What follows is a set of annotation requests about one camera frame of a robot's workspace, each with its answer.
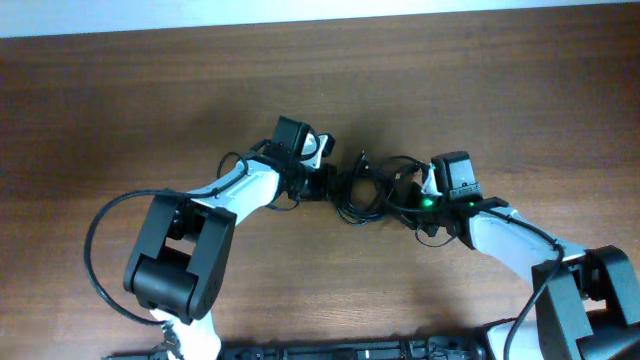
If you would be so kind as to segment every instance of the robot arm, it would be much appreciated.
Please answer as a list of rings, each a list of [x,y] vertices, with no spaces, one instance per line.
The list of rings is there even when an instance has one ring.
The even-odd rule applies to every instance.
[[[224,177],[190,193],[206,194],[232,184],[224,191],[211,197],[154,198],[125,270],[124,288],[154,317],[172,325],[164,329],[165,336],[170,335],[165,342],[170,357],[216,358],[220,339],[210,309],[222,284],[235,226],[285,192],[296,202],[329,200],[336,169],[321,164],[321,158],[333,145],[330,135],[318,136],[308,125],[281,117],[272,140],[254,146]],[[588,250],[556,239],[505,201],[484,199],[466,152],[439,155],[416,168],[422,170],[423,184],[412,183],[408,191],[383,197],[392,205],[389,211],[416,234],[423,230],[435,236],[438,228],[446,228],[470,249],[505,264],[533,286],[534,294],[540,292],[534,301],[537,322],[520,327],[512,358],[601,359],[610,357],[603,353],[619,354],[640,342],[640,288],[622,251]],[[376,176],[374,182],[380,181]],[[167,238],[195,242],[193,254],[167,246]],[[585,313],[584,298],[606,300],[607,311]],[[480,346],[502,359],[512,323],[486,329]]]
[[[429,236],[445,227],[470,249],[494,257],[533,286],[537,320],[525,322],[515,333],[509,351],[512,359],[631,359],[638,355],[622,355],[640,343],[640,286],[621,250],[612,246],[588,250],[558,239],[523,219],[505,201],[483,199],[464,152],[433,158],[425,178],[422,187],[414,186],[406,204],[426,197],[439,210],[398,214],[400,220],[410,228],[426,229]],[[585,299],[605,300],[606,310],[586,313]],[[496,359],[503,359],[513,323],[490,327],[483,334],[484,348]]]

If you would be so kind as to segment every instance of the black bracket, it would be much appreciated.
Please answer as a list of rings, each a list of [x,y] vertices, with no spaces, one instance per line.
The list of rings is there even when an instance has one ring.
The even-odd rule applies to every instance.
[[[236,214],[191,200],[156,196],[125,269],[123,285],[140,306],[162,309],[185,324],[203,318],[218,296]],[[167,237],[195,242],[190,256]]]
[[[318,140],[308,124],[280,116],[272,139],[264,142],[264,151],[259,153],[252,149],[246,155],[247,160],[259,161],[280,174],[276,198],[286,192],[290,199],[296,201],[329,200],[329,185],[336,175],[336,167],[323,164],[319,169],[309,169],[301,163],[305,156],[310,156],[302,154],[310,133]],[[322,149],[322,157],[331,155],[335,145],[335,139],[330,134],[325,135],[328,138]]]

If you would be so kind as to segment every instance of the black cable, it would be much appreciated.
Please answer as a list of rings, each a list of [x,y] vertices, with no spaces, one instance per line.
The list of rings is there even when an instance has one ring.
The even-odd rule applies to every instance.
[[[420,230],[423,230],[423,229],[422,229],[422,225],[418,225],[418,227],[416,227],[416,232],[415,232],[416,240],[418,240],[418,242],[419,242],[420,244],[422,244],[422,245],[424,245],[424,246],[426,246],[426,247],[430,247],[430,248],[439,248],[439,247],[443,247],[443,246],[445,246],[445,245],[449,244],[450,242],[452,242],[453,240],[455,240],[455,239],[457,239],[457,238],[458,238],[457,236],[452,236],[452,237],[450,237],[450,238],[449,238],[449,240],[447,240],[447,241],[443,242],[442,244],[438,244],[438,245],[431,245],[431,244],[427,244],[426,242],[424,242],[424,241],[422,241],[422,240],[420,239],[420,235],[419,235]]]
[[[410,161],[410,164],[407,164],[403,167],[400,167],[400,169],[403,168],[407,168],[410,169],[411,171],[408,171],[407,173],[400,173],[401,177],[402,176],[406,176],[408,174],[411,173],[416,173],[418,170],[425,170],[427,168],[428,165],[426,165],[425,163],[423,163],[422,161],[418,161],[414,158],[412,158],[411,156],[407,156],[407,155],[398,155],[398,156],[392,156],[390,158],[387,158],[386,160],[384,160],[383,162],[380,163],[380,165],[378,165],[378,167],[376,168],[374,174],[373,174],[373,185],[376,188],[376,192],[378,192],[378,194],[382,195],[380,198],[382,199],[382,201],[385,203],[385,205],[387,207],[390,207],[391,209],[394,209],[396,211],[399,212],[405,212],[405,213],[412,213],[412,214],[425,214],[425,213],[430,213],[430,212],[434,212],[434,211],[440,211],[442,210],[442,208],[424,208],[424,209],[416,209],[416,208],[406,208],[403,206],[399,206],[394,204],[393,202],[391,202],[391,200],[389,200],[389,196],[384,196],[384,191],[382,189],[382,185],[380,184],[380,180],[381,179],[385,179],[385,176],[382,175],[382,168],[389,164],[392,161],[395,160],[407,160]],[[398,174],[399,170],[396,170],[394,172],[392,172],[392,174]]]
[[[251,150],[251,151],[258,152],[258,151],[260,151],[260,149],[262,149],[262,147],[264,147],[265,145],[267,145],[267,144],[269,143],[269,141],[270,141],[270,140],[268,140],[268,139],[261,140],[261,141],[259,141],[258,143],[256,143],[255,145],[253,145],[253,146],[250,148],[250,150]]]
[[[288,208],[281,208],[279,206],[276,206],[276,205],[273,204],[274,201],[272,201],[271,203],[265,205],[264,207],[266,207],[267,209],[270,209],[270,210],[274,210],[274,211],[286,212],[286,211],[291,211],[291,210],[297,208],[298,206],[300,206],[300,197],[297,197],[294,200],[295,204],[293,204],[293,206],[288,207]]]
[[[387,215],[384,202],[381,200],[380,192],[376,191],[376,196],[364,207],[357,206],[353,201],[353,186],[358,181],[372,180],[373,175],[367,167],[361,169],[365,164],[364,155],[361,154],[350,171],[341,173],[332,190],[331,201],[336,207],[336,213],[347,224],[352,226],[363,226],[370,222],[380,221]],[[391,196],[393,189],[389,190],[387,196]]]
[[[480,209],[480,211],[486,212],[487,214],[490,214],[490,215],[493,215],[493,216],[498,217],[500,219],[503,219],[503,220],[507,221],[508,223],[514,223],[514,224],[516,224],[516,225],[518,225],[518,226],[520,226],[522,228],[525,228],[525,229],[535,233],[536,235],[539,235],[546,242],[548,242],[549,245],[551,245],[551,247],[555,251],[558,252],[558,256],[556,257],[556,260],[555,260],[555,263],[553,265],[553,268],[551,269],[551,271],[549,272],[547,277],[544,279],[544,281],[543,281],[542,285],[540,286],[540,288],[538,288],[537,291],[535,291],[533,294],[531,294],[531,297],[527,301],[526,305],[524,306],[524,308],[522,308],[522,311],[520,311],[520,314],[518,314],[518,317],[516,318],[515,323],[511,327],[511,330],[509,330],[509,334],[507,334],[507,339],[506,339],[505,344],[504,344],[503,359],[504,360],[509,360],[509,352],[511,350],[511,343],[513,342],[513,338],[515,337],[516,332],[518,331],[518,328],[520,328],[520,325],[522,325],[522,323],[524,322],[524,319],[527,317],[527,314],[529,313],[529,311],[531,311],[533,306],[536,304],[536,302],[538,301],[538,299],[540,298],[540,296],[544,292],[544,290],[547,288],[547,285],[549,284],[549,281],[551,281],[551,279],[553,279],[555,277],[555,275],[558,273],[558,270],[560,270],[560,268],[562,266],[562,260],[564,259],[564,248],[558,243],[558,241],[556,239],[552,238],[551,236],[549,236],[549,234],[547,234],[545,231],[543,231],[542,229],[540,229],[540,228],[538,228],[536,226],[533,226],[533,225],[531,225],[529,223],[526,223],[524,221],[520,221],[518,219],[514,219],[510,215],[505,215],[505,214],[499,213],[499,212],[494,211],[494,210]]]
[[[118,313],[123,315],[124,317],[126,317],[126,318],[128,318],[130,320],[133,320],[133,321],[135,321],[135,322],[137,322],[139,324],[142,324],[142,325],[158,326],[158,325],[165,324],[164,321],[155,321],[155,320],[145,319],[145,318],[140,317],[140,316],[130,312],[129,310],[125,309],[120,304],[118,304],[111,296],[109,296],[107,291],[102,287],[102,285],[98,281],[98,278],[96,277],[96,274],[93,271],[93,265],[91,264],[91,245],[93,244],[93,237],[94,237],[94,235],[96,233],[96,229],[98,228],[98,224],[100,224],[100,221],[102,220],[102,218],[107,214],[107,212],[109,212],[109,210],[111,210],[116,205],[120,204],[121,202],[123,202],[125,200],[134,198],[134,197],[140,197],[140,196],[171,196],[171,197],[180,198],[180,199],[203,199],[203,198],[208,198],[208,197],[212,197],[212,196],[217,196],[218,194],[220,194],[220,193],[224,192],[225,190],[227,190],[229,187],[233,186],[234,183],[238,182],[243,176],[247,175],[248,172],[249,172],[249,163],[247,162],[247,160],[244,157],[242,157],[240,154],[238,154],[236,152],[227,153],[222,158],[223,161],[226,160],[231,155],[235,155],[235,156],[237,156],[239,158],[239,160],[244,165],[244,169],[243,169],[243,171],[241,173],[236,175],[228,183],[226,183],[226,184],[224,184],[222,186],[212,188],[210,191],[207,191],[205,193],[200,193],[200,194],[183,193],[183,192],[178,192],[178,191],[173,191],[173,190],[156,190],[156,189],[132,191],[132,192],[128,192],[128,193],[122,194],[122,195],[116,197],[115,199],[109,201],[106,205],[104,205],[100,209],[100,211],[98,211],[98,214],[96,214],[96,216],[91,221],[91,225],[89,225],[89,230],[87,231],[87,236],[86,236],[85,242],[84,242],[84,256],[83,256],[83,259],[84,259],[85,269],[87,270],[87,274],[89,276],[89,282],[91,283],[93,288],[96,290],[98,295],[112,309],[114,309],[115,311],[117,311]],[[222,168],[222,165],[224,164],[223,161],[220,162],[220,166],[218,167],[218,172],[220,171],[220,169]]]

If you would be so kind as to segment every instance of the wooden table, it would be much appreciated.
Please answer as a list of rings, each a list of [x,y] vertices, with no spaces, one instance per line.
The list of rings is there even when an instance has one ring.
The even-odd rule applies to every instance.
[[[615,5],[2,40],[0,357],[157,343],[89,286],[92,216],[127,190],[209,183],[279,114],[332,133],[343,167],[467,150],[485,195],[640,269],[638,34],[640,7]],[[148,204],[110,213],[93,257],[143,315],[121,281]],[[232,341],[426,335],[515,316],[529,294],[459,242],[316,203],[236,229],[214,318]]]

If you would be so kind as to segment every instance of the white wall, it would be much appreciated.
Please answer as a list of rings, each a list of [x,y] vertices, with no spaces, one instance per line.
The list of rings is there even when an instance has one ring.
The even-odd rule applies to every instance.
[[[0,0],[0,37],[635,1]]]

